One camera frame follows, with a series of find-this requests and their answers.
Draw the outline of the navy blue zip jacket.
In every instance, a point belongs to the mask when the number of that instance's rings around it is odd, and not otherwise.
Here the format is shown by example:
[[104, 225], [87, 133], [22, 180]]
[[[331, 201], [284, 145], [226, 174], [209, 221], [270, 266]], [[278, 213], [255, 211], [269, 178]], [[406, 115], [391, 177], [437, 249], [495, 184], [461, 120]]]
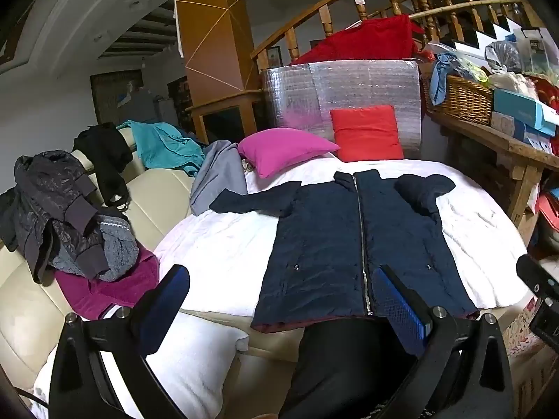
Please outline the navy blue zip jacket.
[[439, 174], [384, 179], [371, 169], [250, 195], [225, 190], [209, 208], [278, 220], [251, 323], [261, 333], [376, 315], [373, 273], [382, 266], [429, 306], [466, 318], [478, 309], [459, 277], [436, 203], [454, 188]]

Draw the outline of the magenta fleece garment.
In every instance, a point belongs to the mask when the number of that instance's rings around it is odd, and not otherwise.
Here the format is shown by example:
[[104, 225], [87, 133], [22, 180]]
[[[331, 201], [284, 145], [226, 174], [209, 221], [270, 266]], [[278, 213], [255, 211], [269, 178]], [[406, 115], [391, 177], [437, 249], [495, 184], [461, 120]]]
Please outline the magenta fleece garment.
[[136, 265], [114, 282], [89, 281], [84, 277], [55, 271], [54, 277], [74, 312], [87, 320], [101, 318], [114, 306], [133, 307], [159, 283], [159, 260], [141, 244]]

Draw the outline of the cream leather sofa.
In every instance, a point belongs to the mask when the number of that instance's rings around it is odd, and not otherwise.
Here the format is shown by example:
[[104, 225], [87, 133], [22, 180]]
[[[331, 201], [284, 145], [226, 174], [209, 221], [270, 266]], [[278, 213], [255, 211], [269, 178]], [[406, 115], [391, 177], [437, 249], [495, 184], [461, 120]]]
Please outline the cream leather sofa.
[[[152, 251], [189, 216], [193, 178], [180, 169], [144, 168], [132, 130], [120, 133], [133, 152], [133, 161], [122, 173], [131, 198], [125, 215], [137, 241]], [[25, 259], [6, 247], [1, 248], [0, 302], [2, 369], [14, 386], [31, 391], [71, 307], [52, 276], [36, 284]]]

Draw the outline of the white pillow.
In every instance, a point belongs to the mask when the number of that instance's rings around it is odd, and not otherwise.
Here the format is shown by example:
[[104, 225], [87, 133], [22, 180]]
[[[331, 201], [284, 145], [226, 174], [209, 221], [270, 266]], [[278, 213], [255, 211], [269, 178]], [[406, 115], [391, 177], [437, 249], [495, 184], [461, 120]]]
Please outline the white pillow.
[[[249, 336], [235, 327], [179, 313], [158, 351], [147, 363], [173, 402], [187, 418], [217, 418], [223, 388], [238, 351], [248, 349]], [[57, 347], [49, 354], [32, 394], [49, 403], [50, 379]], [[114, 357], [100, 353], [118, 401], [133, 418], [144, 418], [126, 387]]]

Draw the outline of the wooden side table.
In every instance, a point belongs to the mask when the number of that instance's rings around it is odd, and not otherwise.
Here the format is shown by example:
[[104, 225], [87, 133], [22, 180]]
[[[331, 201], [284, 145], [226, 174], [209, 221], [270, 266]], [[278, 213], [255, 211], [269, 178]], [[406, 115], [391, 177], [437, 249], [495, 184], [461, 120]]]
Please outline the wooden side table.
[[490, 126], [464, 121], [446, 113], [430, 119], [448, 138], [445, 160], [484, 188], [506, 212], [528, 244], [538, 214], [529, 207], [531, 192], [546, 170], [558, 171], [558, 157], [540, 152]]

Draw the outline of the grey knit sweater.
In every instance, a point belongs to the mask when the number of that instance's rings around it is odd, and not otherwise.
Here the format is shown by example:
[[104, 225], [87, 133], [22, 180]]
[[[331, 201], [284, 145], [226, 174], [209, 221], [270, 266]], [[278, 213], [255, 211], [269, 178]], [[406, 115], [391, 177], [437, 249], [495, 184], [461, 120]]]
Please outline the grey knit sweater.
[[132, 225], [113, 208], [101, 208], [82, 235], [70, 224], [54, 221], [50, 265], [88, 280], [114, 282], [136, 264], [139, 255]]

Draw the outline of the blue cardboard box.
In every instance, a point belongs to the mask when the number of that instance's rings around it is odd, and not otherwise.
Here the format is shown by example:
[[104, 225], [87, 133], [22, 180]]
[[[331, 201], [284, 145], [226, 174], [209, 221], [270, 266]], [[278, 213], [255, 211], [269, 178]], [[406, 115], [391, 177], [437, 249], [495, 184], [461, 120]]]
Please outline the blue cardboard box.
[[522, 94], [496, 89], [493, 109], [551, 137], [558, 127], [558, 113], [553, 108]]

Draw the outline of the dark quilted jacket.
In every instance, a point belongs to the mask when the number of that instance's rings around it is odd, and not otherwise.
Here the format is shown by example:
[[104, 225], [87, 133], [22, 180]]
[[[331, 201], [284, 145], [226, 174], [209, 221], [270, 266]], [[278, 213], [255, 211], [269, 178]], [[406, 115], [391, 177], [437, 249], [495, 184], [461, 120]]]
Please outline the dark quilted jacket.
[[41, 285], [49, 268], [89, 280], [108, 271], [99, 209], [89, 200], [96, 186], [81, 162], [49, 150], [20, 156], [13, 174], [15, 186], [1, 194], [1, 241], [20, 252], [33, 281]]

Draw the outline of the white bed blanket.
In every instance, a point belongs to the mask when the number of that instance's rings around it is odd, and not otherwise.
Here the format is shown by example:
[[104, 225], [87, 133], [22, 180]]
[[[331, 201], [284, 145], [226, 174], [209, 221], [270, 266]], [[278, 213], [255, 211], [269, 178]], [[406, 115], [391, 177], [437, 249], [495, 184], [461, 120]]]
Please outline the white bed blanket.
[[[445, 241], [454, 256], [460, 279], [479, 309], [521, 309], [531, 292], [516, 275], [516, 261], [526, 252], [515, 224], [477, 183], [446, 164], [422, 160], [344, 163], [328, 154], [261, 179], [246, 174], [251, 193], [286, 182], [326, 183], [337, 171], [354, 173], [375, 169], [384, 179], [404, 174], [440, 174], [455, 188], [439, 197]], [[256, 212], [188, 216], [171, 229], [155, 248], [162, 274], [174, 264], [189, 271], [193, 290], [182, 307], [188, 311], [217, 312], [251, 317], [254, 314], [278, 220]]]

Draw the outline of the wicker basket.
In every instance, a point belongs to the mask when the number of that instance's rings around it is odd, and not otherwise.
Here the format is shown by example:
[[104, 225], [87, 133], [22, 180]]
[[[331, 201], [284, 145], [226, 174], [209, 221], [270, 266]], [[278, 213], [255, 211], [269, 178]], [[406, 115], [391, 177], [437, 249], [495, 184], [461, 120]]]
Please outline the wicker basket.
[[471, 80], [456, 76], [447, 79], [446, 95], [441, 104], [434, 105], [429, 96], [431, 75], [420, 75], [424, 106], [429, 116], [449, 116], [455, 119], [490, 126], [494, 93]]

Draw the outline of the blue cloth in basket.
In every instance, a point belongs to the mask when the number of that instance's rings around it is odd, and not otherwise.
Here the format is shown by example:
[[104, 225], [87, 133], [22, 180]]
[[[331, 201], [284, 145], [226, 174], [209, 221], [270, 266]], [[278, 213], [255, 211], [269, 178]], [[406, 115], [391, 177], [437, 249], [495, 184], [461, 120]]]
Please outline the blue cloth in basket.
[[454, 54], [439, 54], [431, 72], [429, 98], [433, 106], [441, 105], [446, 98], [447, 76], [455, 70], [457, 57]]

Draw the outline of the red pillow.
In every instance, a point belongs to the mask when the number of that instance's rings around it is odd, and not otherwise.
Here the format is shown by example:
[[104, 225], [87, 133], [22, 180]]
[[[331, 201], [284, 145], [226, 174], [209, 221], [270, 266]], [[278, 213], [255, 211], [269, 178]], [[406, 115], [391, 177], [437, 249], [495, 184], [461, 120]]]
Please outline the red pillow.
[[391, 105], [332, 109], [334, 143], [343, 162], [402, 160], [397, 120]]

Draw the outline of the black garment on sofa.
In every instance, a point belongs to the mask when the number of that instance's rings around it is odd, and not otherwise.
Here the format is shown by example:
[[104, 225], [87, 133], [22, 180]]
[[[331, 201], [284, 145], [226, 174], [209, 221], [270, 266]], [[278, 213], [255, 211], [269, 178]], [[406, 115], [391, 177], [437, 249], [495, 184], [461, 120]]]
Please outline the black garment on sofa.
[[133, 153], [116, 125], [90, 126], [74, 139], [73, 148], [93, 164], [104, 203], [110, 207], [127, 205], [130, 194], [121, 174], [133, 161]]

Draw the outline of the teal garment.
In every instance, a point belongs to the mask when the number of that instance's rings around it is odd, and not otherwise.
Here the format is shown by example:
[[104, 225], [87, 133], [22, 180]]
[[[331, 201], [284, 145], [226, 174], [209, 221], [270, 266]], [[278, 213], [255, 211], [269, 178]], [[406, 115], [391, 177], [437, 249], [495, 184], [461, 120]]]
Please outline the teal garment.
[[200, 145], [166, 122], [127, 120], [117, 129], [131, 129], [137, 156], [147, 169], [178, 169], [194, 178], [205, 161]]

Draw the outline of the grey garment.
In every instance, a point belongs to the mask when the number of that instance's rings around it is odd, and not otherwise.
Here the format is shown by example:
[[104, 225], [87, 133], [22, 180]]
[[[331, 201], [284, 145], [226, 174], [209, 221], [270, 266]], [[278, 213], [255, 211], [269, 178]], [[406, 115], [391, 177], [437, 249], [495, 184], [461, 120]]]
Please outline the grey garment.
[[190, 191], [191, 213], [199, 216], [209, 210], [223, 190], [240, 195], [247, 194], [245, 171], [238, 144], [227, 140], [217, 140], [203, 149], [205, 160], [195, 176]]

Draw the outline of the red garment on railing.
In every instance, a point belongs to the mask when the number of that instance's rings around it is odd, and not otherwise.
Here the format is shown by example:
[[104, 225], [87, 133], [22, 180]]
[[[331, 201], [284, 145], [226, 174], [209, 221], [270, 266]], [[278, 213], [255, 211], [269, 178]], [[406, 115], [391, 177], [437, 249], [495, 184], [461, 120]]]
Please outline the red garment on railing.
[[414, 35], [424, 30], [406, 14], [363, 21], [322, 40], [292, 64], [321, 61], [403, 60], [418, 54]]

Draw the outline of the magenta pillow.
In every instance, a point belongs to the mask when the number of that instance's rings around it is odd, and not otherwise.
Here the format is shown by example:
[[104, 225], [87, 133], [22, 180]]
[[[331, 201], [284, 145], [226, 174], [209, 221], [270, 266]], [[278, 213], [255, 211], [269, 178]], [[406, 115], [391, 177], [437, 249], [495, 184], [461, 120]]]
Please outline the magenta pillow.
[[252, 164], [260, 178], [338, 150], [339, 145], [325, 138], [291, 128], [255, 132], [238, 145], [239, 154]]

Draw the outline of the silver foil headboard panel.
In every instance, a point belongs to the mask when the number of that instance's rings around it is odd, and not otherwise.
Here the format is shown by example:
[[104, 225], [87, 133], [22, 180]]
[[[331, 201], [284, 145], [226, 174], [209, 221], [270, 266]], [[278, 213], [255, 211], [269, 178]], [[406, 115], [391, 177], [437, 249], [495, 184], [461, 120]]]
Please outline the silver foil headboard panel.
[[321, 61], [262, 73], [266, 108], [274, 127], [311, 132], [332, 141], [330, 111], [393, 107], [406, 158], [420, 157], [422, 106], [415, 61]]

